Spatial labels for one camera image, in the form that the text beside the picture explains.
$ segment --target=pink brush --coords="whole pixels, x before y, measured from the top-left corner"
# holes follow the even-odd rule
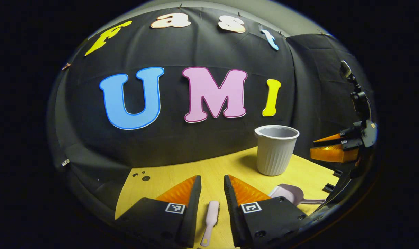
[[[218,201],[210,201],[208,206],[208,214],[206,214],[206,229],[200,242],[201,246],[209,246],[212,228],[217,225],[219,219],[220,203]]]

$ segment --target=pink letter m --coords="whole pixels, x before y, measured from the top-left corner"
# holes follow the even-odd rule
[[[182,74],[189,80],[189,112],[184,117],[186,122],[197,123],[208,117],[203,111],[203,100],[214,118],[220,115],[226,100],[228,104],[223,112],[225,117],[238,118],[246,114],[243,94],[248,74],[245,71],[230,70],[220,87],[205,67],[189,67]]]

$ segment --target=fisheye lens view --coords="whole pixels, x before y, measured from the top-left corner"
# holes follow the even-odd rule
[[[367,190],[375,92],[328,27],[270,0],[153,0],[95,28],[54,76],[46,134],[133,247],[292,248]]]

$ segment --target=cup rim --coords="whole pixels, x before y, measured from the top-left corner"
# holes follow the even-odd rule
[[[265,135],[265,134],[263,134],[263,133],[260,132],[260,130],[265,129],[265,128],[283,128],[283,129],[288,129],[290,131],[293,131],[296,134],[295,134],[295,136],[292,136],[292,137],[273,137],[273,136]],[[268,125],[268,126],[260,126],[260,127],[256,128],[256,129],[254,129],[254,132],[255,132],[256,135],[258,135],[260,137],[269,137],[271,139],[276,139],[276,140],[291,140],[291,139],[297,138],[300,135],[300,132],[297,131],[296,129],[292,128],[292,127],[289,127],[289,126],[279,126],[277,124],[276,125],[275,124],[272,124],[272,125]]]

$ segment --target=dark background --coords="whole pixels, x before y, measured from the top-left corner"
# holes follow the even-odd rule
[[[356,56],[380,117],[379,180],[355,210],[301,248],[419,246],[419,2],[284,4]],[[44,121],[65,60],[101,25],[137,5],[0,3],[0,248],[127,247],[57,177]]]

